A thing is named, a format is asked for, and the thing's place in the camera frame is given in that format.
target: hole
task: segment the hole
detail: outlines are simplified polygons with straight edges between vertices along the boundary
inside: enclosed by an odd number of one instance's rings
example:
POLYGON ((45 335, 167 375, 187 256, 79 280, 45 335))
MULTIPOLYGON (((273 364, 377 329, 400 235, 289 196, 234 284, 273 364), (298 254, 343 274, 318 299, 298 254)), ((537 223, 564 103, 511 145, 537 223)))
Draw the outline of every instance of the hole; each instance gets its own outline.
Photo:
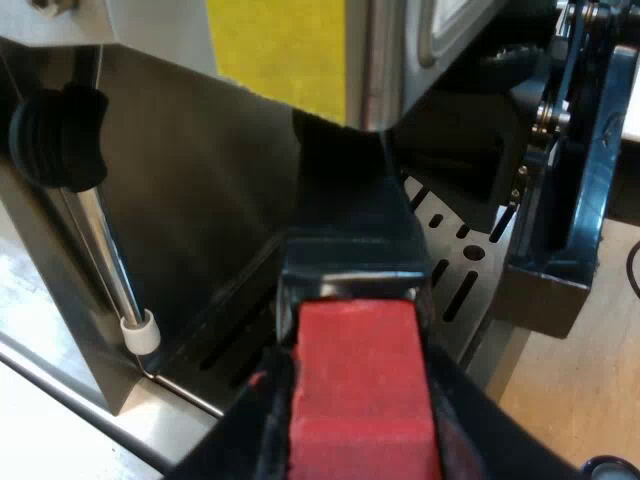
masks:
POLYGON ((456 237, 458 238, 464 238, 467 235, 469 235, 469 231, 471 229, 469 227, 467 227, 466 225, 463 225, 460 227, 460 229, 458 230, 458 233, 456 233, 456 237))
POLYGON ((431 219, 431 221, 429 222, 429 226, 431 228, 438 228, 438 225, 440 225, 440 223, 442 223, 442 219, 444 217, 442 215, 440 215, 439 213, 436 213, 433 218, 431 219))
POLYGON ((462 253, 465 257, 473 262, 479 262, 484 258, 484 249, 477 245, 469 245, 467 247, 464 247, 462 253))
POLYGON ((429 189, 427 187, 422 187, 420 191, 416 193, 416 196, 411 200, 411 210, 415 210, 416 208, 418 208, 428 193, 429 189))
POLYGON ((464 302, 465 298, 467 298, 467 295, 469 295, 469 292, 471 291, 471 287, 473 287, 473 284, 476 283, 477 279, 478 279, 478 272, 475 272, 473 270, 467 273, 467 276, 464 277, 464 280, 460 284, 460 288, 458 288, 458 291, 453 296, 453 299, 451 299, 451 303, 449 304, 449 306, 447 307, 447 310, 444 312, 444 315, 442 316, 442 319, 445 322, 451 323, 455 320, 456 315, 458 314, 458 311, 462 306, 462 303, 464 302))
POLYGON ((502 237, 502 234, 506 230, 507 225, 509 225, 511 217, 513 217, 514 213, 516 213, 516 207, 514 207, 513 205, 509 205, 502 214, 502 217, 500 217, 500 220, 493 229, 493 232, 491 232, 491 235, 489 235, 489 241, 491 243, 498 243, 498 240, 500 240, 500 237, 502 237))
POLYGON ((449 266, 449 260, 442 259, 436 265, 436 268, 433 269, 431 273, 431 286, 435 287, 440 281, 440 277, 449 266))

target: metal rod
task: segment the metal rod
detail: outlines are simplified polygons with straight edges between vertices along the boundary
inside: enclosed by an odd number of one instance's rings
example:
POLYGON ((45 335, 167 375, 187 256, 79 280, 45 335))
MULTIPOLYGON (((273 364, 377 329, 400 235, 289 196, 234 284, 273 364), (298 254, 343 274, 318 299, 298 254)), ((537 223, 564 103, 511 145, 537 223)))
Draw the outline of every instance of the metal rod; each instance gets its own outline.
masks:
POLYGON ((66 190, 62 192, 115 309, 129 326, 142 326, 144 317, 111 234, 98 187, 75 195, 66 190))

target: black cable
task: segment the black cable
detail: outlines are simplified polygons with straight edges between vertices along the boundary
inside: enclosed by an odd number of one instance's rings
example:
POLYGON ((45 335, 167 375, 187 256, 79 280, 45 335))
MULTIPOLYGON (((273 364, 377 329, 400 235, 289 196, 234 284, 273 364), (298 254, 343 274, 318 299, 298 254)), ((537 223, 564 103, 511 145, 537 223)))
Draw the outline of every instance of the black cable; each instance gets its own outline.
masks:
POLYGON ((629 278, 629 283, 634 293, 640 298, 640 286, 638 286, 638 281, 633 273, 633 260, 636 258, 638 250, 640 250, 640 241, 629 251, 629 256, 627 257, 627 278, 629 278))

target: yellow label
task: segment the yellow label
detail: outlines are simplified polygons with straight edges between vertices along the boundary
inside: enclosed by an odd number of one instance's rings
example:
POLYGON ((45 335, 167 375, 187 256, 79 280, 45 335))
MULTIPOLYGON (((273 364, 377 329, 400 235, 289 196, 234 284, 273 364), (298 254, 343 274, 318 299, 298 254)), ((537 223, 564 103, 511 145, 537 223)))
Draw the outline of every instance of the yellow label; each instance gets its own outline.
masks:
POLYGON ((344 0, 207 0, 207 8, 220 75, 345 124, 344 0))

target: white cap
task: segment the white cap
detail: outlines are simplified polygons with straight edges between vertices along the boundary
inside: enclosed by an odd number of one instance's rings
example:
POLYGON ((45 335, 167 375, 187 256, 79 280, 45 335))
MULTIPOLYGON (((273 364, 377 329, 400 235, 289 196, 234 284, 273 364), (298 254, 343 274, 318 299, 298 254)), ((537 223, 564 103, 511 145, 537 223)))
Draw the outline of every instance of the white cap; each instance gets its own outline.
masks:
POLYGON ((148 355, 160 346, 160 329, 156 319, 149 310, 144 310, 144 324, 131 327, 124 317, 120 319, 120 328, 124 335, 124 343, 134 355, 148 355))

